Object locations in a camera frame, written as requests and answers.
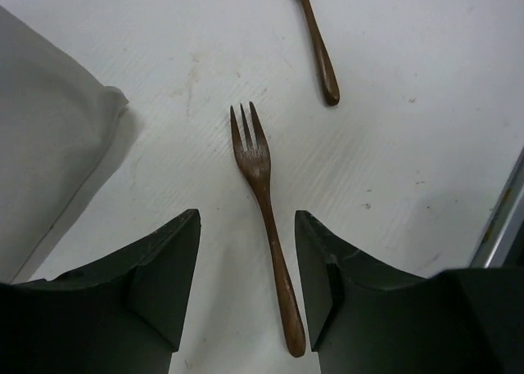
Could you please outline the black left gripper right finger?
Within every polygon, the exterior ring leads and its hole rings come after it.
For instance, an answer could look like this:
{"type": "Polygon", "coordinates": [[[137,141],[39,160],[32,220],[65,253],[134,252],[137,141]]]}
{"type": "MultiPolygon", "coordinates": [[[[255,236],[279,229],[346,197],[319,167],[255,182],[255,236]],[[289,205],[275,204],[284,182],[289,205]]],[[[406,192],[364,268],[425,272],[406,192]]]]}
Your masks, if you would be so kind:
{"type": "Polygon", "coordinates": [[[295,215],[312,350],[324,373],[520,373],[523,270],[418,277],[295,215]]]}

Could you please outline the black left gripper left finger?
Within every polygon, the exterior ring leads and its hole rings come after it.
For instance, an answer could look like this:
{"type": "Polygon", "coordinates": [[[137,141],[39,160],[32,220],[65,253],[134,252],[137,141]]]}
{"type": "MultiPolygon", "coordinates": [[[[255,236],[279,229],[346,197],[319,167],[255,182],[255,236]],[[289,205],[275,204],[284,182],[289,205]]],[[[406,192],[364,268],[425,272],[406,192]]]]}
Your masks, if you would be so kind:
{"type": "Polygon", "coordinates": [[[201,217],[48,281],[1,287],[4,373],[166,373],[179,349],[201,217]]]}

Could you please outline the brown wooden fork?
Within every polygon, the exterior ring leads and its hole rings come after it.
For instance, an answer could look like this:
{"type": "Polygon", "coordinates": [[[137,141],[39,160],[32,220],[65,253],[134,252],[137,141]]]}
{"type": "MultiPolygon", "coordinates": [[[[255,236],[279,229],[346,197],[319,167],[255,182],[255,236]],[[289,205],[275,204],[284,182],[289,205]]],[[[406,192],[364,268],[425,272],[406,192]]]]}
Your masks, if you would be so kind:
{"type": "Polygon", "coordinates": [[[250,123],[247,122],[245,110],[241,109],[245,137],[241,137],[235,110],[230,109],[233,154],[237,167],[253,191],[264,220],[286,347],[291,356],[299,358],[305,354],[305,329],[273,215],[269,144],[253,102],[249,103],[249,109],[250,123]]]}

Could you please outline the grey cloth placemat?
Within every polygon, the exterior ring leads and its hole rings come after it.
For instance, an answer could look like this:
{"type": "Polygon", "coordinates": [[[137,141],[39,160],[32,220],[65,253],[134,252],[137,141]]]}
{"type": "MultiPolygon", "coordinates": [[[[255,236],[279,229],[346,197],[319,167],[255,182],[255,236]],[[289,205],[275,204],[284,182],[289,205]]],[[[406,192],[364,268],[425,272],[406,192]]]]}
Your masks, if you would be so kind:
{"type": "Polygon", "coordinates": [[[12,282],[99,165],[126,96],[1,10],[1,281],[12,282]]]}

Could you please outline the brown wooden spoon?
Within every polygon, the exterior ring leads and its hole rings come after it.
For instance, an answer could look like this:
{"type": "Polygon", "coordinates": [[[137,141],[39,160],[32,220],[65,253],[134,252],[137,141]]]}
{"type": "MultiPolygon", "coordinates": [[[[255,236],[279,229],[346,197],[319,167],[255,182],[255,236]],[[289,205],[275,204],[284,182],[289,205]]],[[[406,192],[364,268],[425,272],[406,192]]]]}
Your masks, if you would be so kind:
{"type": "Polygon", "coordinates": [[[304,12],[309,36],[318,71],[323,100],[328,106],[336,106],[340,101],[340,90],[328,50],[320,33],[310,0],[298,0],[304,12]]]}

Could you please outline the right aluminium frame rail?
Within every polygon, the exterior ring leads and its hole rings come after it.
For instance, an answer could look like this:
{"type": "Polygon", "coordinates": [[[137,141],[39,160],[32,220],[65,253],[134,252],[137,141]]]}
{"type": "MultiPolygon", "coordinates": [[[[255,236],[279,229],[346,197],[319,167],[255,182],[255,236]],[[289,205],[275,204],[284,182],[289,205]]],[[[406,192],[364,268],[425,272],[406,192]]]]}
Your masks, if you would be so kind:
{"type": "Polygon", "coordinates": [[[523,266],[523,151],[490,212],[471,268],[523,266]]]}

